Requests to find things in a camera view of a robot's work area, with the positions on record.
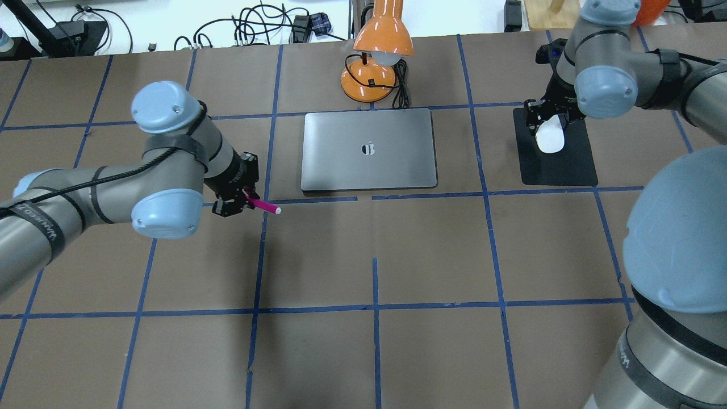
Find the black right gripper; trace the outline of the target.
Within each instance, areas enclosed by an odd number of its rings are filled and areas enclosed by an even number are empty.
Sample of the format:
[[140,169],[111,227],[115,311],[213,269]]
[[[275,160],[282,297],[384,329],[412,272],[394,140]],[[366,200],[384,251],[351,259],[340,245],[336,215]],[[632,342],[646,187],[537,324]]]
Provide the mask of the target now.
[[532,135],[537,134],[541,124],[553,115],[560,116],[563,136],[566,137],[569,125],[585,119],[585,114],[578,107],[575,87],[565,81],[557,71],[561,60],[569,61],[565,55],[567,39],[555,39],[541,45],[535,54],[535,63],[550,65],[552,75],[540,100],[525,100],[525,125]]

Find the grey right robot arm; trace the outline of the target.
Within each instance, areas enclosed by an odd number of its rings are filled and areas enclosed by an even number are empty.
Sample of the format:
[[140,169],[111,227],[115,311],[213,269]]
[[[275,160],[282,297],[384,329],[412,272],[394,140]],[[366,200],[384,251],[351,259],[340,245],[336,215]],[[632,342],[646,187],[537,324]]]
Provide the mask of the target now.
[[716,142],[666,162],[644,184],[621,246],[637,309],[584,408],[725,407],[725,60],[637,52],[640,1],[586,1],[567,39],[541,46],[544,95],[513,116],[517,133],[563,136],[582,119],[632,108],[678,111]]

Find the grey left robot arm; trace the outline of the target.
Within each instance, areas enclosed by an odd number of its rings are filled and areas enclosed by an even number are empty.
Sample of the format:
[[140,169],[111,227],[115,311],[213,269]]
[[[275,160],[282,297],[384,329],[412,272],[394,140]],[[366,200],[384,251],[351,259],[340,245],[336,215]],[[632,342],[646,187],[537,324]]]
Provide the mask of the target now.
[[28,174],[2,202],[2,300],[91,226],[129,223],[153,239],[187,238],[202,217],[203,187],[215,194],[212,210],[221,217],[256,207],[258,157],[236,151],[184,86],[145,86],[131,114],[148,135],[140,165]]

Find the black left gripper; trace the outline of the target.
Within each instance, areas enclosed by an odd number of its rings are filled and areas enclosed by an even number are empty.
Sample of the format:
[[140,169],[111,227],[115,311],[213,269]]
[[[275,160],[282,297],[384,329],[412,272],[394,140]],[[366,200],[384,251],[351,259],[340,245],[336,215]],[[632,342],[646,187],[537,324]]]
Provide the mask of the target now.
[[216,196],[212,213],[226,218],[246,208],[257,208],[260,196],[256,192],[256,183],[259,178],[258,156],[248,151],[241,155],[233,151],[227,168],[211,179],[211,191]]

